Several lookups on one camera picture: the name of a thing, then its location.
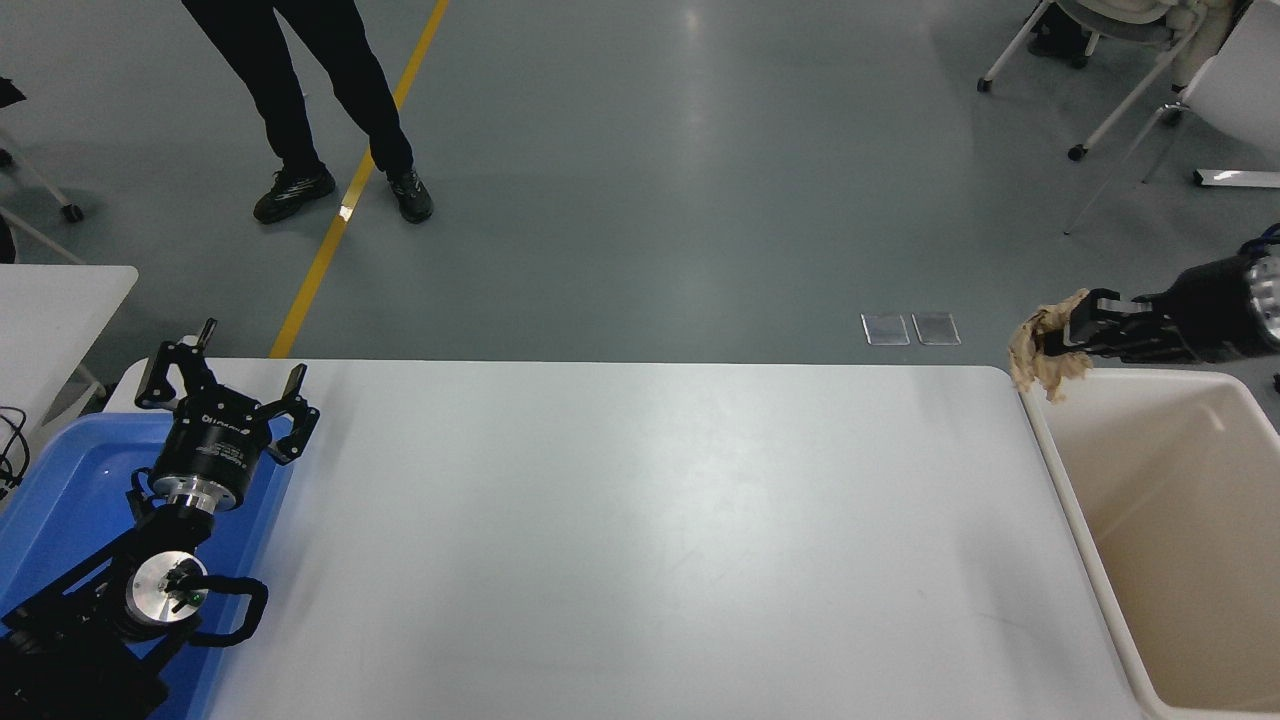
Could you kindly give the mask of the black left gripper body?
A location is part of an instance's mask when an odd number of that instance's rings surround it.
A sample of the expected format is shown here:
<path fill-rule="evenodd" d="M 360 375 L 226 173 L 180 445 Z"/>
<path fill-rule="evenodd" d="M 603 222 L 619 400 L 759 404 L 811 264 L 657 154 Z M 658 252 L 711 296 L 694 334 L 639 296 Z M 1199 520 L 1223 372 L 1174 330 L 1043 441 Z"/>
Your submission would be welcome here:
<path fill-rule="evenodd" d="M 241 393 L 189 395 L 173 411 L 173 425 L 155 464 L 152 489 L 170 491 L 184 478 L 246 491 L 271 439 L 260 402 Z"/>

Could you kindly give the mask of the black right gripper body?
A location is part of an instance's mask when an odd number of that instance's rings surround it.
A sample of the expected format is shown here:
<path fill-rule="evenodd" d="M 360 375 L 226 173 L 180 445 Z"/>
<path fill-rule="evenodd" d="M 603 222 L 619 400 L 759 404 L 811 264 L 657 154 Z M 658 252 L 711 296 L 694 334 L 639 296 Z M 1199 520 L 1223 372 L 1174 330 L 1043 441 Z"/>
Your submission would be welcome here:
<path fill-rule="evenodd" d="M 1253 259 L 1233 256 L 1183 272 L 1160 295 L 1160 311 L 1196 363 L 1234 363 L 1260 355 L 1260 323 L 1245 274 Z"/>

